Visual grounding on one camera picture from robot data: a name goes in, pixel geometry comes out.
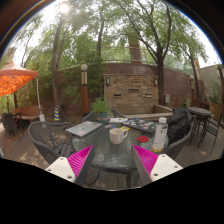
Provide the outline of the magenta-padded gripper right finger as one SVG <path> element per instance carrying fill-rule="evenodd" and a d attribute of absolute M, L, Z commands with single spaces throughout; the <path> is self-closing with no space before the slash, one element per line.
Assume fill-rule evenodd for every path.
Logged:
<path fill-rule="evenodd" d="M 168 155 L 156 155 L 137 145 L 132 145 L 131 154 L 143 185 L 147 185 L 182 169 Z"/>

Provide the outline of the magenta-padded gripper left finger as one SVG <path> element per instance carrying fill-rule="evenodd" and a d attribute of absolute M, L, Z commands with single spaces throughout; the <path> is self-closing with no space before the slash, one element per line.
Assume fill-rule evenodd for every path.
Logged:
<path fill-rule="evenodd" d="M 46 168 L 46 171 L 75 183 L 76 185 L 83 186 L 93 156 L 94 146 L 90 145 L 72 154 L 68 158 L 59 157 Z"/>

